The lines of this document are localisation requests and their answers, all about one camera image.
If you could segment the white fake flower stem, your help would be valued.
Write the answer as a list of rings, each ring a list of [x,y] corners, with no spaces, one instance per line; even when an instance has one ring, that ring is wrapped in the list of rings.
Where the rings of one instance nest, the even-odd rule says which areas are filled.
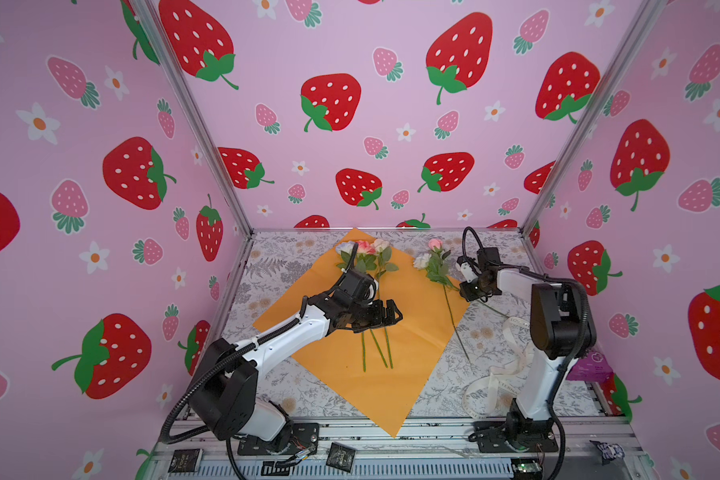
[[[449,256],[450,251],[448,250],[430,250],[416,257],[413,266],[417,270],[424,271],[430,281],[438,283],[446,289],[455,290],[456,287],[449,277],[449,265],[447,264]]]

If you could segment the orange wrapping paper sheet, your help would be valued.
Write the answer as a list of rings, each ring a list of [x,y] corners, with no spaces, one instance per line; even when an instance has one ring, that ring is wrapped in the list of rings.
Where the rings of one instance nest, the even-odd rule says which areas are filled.
[[[410,417],[462,417],[460,396],[474,369],[457,334],[466,334],[468,305],[413,266],[432,239],[455,249],[447,231],[380,231],[397,269],[380,281],[383,299],[403,313],[395,326],[362,334],[337,331],[280,363],[259,383],[261,395],[296,416],[371,419],[395,436]],[[265,330],[297,310],[301,298],[339,275],[335,246],[363,240],[359,231],[264,232],[250,253],[241,292],[250,296],[252,325]]]

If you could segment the pink fake rose stem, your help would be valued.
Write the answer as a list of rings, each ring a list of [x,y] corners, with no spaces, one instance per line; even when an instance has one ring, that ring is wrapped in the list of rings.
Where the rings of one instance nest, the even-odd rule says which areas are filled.
[[[357,267],[360,267],[360,265],[363,265],[365,267],[365,272],[368,273],[369,275],[371,275],[373,278],[374,278],[374,275],[377,270],[377,265],[376,265],[377,260],[376,260],[376,256],[375,256],[375,250],[372,246],[372,244],[375,240],[358,242],[358,257],[355,261]],[[379,339],[377,338],[376,334],[374,333],[374,331],[371,331],[370,335],[371,335],[373,344],[375,345],[375,347],[380,355],[380,358],[382,360],[384,367],[389,368],[388,360],[387,360],[387,352],[384,352],[382,345],[381,345]]]

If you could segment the white fake rose stem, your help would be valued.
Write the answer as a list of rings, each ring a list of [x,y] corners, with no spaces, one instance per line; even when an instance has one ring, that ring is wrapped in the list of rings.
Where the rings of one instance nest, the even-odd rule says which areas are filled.
[[[349,270],[351,270],[355,266],[355,257],[357,254],[357,246],[355,242],[344,242],[340,243],[335,247],[335,250],[337,254],[339,255],[341,262],[337,265],[337,267],[341,270],[343,274],[346,274]],[[366,341],[365,341],[365,334],[361,334],[361,365],[362,365],[362,371],[364,373],[367,372],[367,350],[366,350]]]

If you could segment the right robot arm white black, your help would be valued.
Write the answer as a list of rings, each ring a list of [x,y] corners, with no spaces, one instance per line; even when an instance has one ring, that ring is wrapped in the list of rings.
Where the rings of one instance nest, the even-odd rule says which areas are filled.
[[[495,247],[475,259],[460,255],[465,278],[461,296],[470,301],[511,294],[530,303],[533,360],[526,382],[502,422],[476,422],[469,440],[482,453],[541,453],[559,450],[553,427],[559,423],[555,398],[571,367],[596,342],[596,328],[583,285],[553,278],[525,266],[505,264]]]

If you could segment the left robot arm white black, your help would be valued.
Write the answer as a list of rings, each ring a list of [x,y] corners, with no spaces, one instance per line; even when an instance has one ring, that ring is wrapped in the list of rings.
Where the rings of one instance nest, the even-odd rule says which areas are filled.
[[[370,275],[346,270],[328,290],[303,297],[298,311],[265,332],[237,343],[214,341],[164,421],[159,441],[172,445],[210,432],[220,441],[253,436],[276,452],[284,450],[293,422],[282,408],[258,397],[258,381],[337,330],[362,333],[402,321],[393,300],[376,297],[377,287]]]

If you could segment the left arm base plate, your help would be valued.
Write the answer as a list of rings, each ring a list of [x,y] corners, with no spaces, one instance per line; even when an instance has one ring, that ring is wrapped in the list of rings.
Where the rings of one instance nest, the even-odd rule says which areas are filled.
[[[287,423],[272,440],[244,436],[239,440],[236,453],[240,456],[296,455],[301,451],[313,454],[319,444],[319,423]]]

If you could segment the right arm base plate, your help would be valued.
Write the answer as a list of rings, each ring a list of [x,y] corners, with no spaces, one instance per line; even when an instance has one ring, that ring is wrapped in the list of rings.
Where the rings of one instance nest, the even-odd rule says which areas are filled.
[[[524,454],[556,453],[559,446],[551,421],[513,423],[479,421],[473,424],[468,441],[476,443],[481,453]]]

